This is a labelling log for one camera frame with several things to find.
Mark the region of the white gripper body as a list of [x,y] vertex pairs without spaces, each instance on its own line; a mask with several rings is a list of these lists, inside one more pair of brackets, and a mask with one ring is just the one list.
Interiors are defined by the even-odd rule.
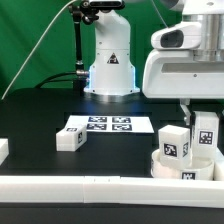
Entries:
[[224,99],[224,62],[194,61],[189,50],[153,50],[142,92],[147,98]]

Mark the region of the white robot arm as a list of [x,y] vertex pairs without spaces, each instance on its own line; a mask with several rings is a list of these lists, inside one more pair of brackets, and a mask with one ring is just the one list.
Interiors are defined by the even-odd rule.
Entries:
[[[190,121],[192,99],[224,98],[224,0],[161,0],[182,21],[151,36],[142,92],[148,98],[178,99]],[[116,11],[123,0],[87,0],[93,12],[96,56],[85,92],[105,101],[135,90],[130,63],[130,25]]]

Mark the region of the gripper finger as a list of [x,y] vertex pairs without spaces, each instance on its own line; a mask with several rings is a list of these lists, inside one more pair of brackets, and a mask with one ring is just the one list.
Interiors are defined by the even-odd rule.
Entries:
[[190,100],[189,99],[181,99],[180,100],[180,107],[184,113],[184,121],[187,126],[190,125],[190,119],[191,119],[191,112],[188,108],[190,105]]

